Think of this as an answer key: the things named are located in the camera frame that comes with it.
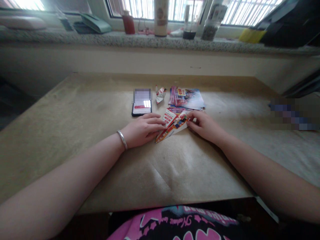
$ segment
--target phone screen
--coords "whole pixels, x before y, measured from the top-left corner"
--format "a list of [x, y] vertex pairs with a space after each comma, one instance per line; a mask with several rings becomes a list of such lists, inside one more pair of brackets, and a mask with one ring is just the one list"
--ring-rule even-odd
[[143, 115], [152, 112], [151, 89], [138, 88], [133, 94], [132, 115]]
[[133, 103], [133, 114], [146, 114], [151, 113], [151, 101], [140, 101]]

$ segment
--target hand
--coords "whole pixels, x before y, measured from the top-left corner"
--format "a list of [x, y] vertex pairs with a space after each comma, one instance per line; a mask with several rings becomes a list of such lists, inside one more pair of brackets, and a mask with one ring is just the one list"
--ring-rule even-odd
[[156, 113], [138, 117], [121, 130], [128, 148], [138, 147], [154, 139], [159, 131], [166, 129], [166, 123]]
[[193, 131], [198, 133], [204, 139], [218, 144], [228, 134], [205, 112], [203, 111], [192, 111], [188, 113], [189, 118], [187, 125]]

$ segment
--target wall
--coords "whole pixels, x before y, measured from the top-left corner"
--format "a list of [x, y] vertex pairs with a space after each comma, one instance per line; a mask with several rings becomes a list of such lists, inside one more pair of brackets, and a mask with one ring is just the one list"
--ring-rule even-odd
[[0, 55], [0, 75], [38, 98], [72, 72], [255, 76], [281, 93], [320, 67], [319, 58], [53, 44], [6, 44]]

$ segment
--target bracelet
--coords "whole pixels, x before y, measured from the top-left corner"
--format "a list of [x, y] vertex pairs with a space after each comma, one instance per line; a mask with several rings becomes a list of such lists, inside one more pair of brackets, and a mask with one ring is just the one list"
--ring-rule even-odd
[[126, 150], [128, 150], [128, 145], [127, 145], [127, 143], [126, 143], [126, 140], [124, 140], [123, 134], [120, 132], [120, 130], [118, 130], [117, 133], [119, 134], [119, 136], [120, 136], [120, 138], [121, 138], [121, 140], [122, 140], [122, 143], [123, 143], [123, 145], [124, 145], [124, 148], [125, 148]]

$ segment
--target granite window sill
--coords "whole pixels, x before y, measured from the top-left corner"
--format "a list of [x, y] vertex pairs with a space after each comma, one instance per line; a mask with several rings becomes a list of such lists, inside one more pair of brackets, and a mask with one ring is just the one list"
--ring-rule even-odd
[[110, 47], [167, 48], [206, 52], [231, 52], [253, 54], [286, 54], [286, 55], [320, 55], [319, 47], [304, 46], [297, 49], [265, 47], [263, 44], [243, 43], [237, 40], [216, 38], [213, 42], [199, 38], [184, 40], [182, 38], [158, 38], [154, 35], [126, 35], [124, 32], [106, 34], [77, 34], [61, 29], [41, 31], [9, 30], [0, 27], [0, 42], [36, 42], [60, 44], [85, 44]]

